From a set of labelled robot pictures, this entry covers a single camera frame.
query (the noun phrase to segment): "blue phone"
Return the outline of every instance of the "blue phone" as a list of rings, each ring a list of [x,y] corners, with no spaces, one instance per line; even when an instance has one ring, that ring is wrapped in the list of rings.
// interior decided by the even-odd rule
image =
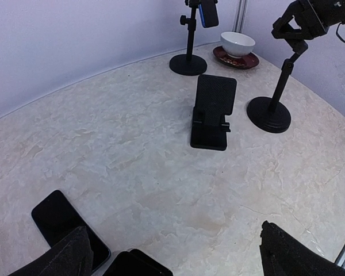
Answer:
[[[210,28],[219,25],[219,16],[217,15],[215,0],[201,0],[199,10],[202,26],[204,28]]]

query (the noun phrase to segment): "smartphone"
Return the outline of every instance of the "smartphone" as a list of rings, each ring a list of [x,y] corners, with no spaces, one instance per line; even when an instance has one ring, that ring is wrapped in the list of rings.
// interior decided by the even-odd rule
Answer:
[[[32,218],[51,247],[76,227],[85,226],[93,251],[92,272],[95,272],[110,258],[110,249],[86,224],[61,191],[52,192],[38,204],[32,210]]]
[[[153,259],[152,263],[150,258],[139,251],[137,255],[142,254],[141,259],[140,255],[137,256],[131,252],[122,252],[117,255],[114,262],[106,270],[103,276],[172,276],[170,270],[161,266],[161,264],[156,263]]]
[[[210,28],[219,25],[219,16],[217,15],[215,0],[201,0],[199,10],[202,26],[204,28]]]

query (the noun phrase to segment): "adjustable phone holder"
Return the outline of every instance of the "adjustable phone holder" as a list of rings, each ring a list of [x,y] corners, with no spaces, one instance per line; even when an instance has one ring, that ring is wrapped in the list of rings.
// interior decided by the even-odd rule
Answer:
[[[308,4],[310,5],[308,0],[290,4],[284,15],[273,25],[273,36],[276,39],[285,39],[295,53],[290,59],[284,61],[273,97],[255,98],[247,106],[249,119],[264,131],[282,133],[289,129],[292,117],[286,106],[280,103],[281,95],[289,76],[293,72],[294,62],[308,49],[305,40],[326,34],[321,22],[317,20],[313,20],[315,25],[312,28],[308,26],[309,19],[313,18],[315,14],[314,10],[308,7]],[[294,18],[301,29],[295,30],[289,24]]]
[[[185,5],[191,8],[190,18],[181,16],[180,24],[188,25],[188,44],[186,54],[174,56],[170,60],[170,69],[175,73],[184,76],[197,76],[203,74],[207,70],[206,61],[196,55],[193,55],[194,32],[197,29],[196,12],[199,8],[201,0],[185,0]]]
[[[193,148],[224,151],[236,93],[236,80],[221,76],[200,75],[193,109],[190,145]]]

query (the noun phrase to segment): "white bowl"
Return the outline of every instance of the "white bowl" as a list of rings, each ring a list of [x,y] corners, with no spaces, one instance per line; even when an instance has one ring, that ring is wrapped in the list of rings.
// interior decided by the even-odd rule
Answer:
[[[226,53],[233,58],[249,55],[255,46],[254,39],[235,32],[222,33],[221,42]]]

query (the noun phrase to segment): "round black base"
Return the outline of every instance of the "round black base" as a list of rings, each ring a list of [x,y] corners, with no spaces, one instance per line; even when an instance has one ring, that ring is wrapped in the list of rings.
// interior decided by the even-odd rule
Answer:
[[[193,55],[188,62],[186,55],[178,55],[170,60],[170,69],[180,75],[198,76],[207,70],[207,63],[199,56]]]
[[[270,112],[271,98],[258,97],[247,106],[249,119],[260,129],[271,133],[282,133],[290,127],[292,117],[282,103],[278,103],[276,111]]]

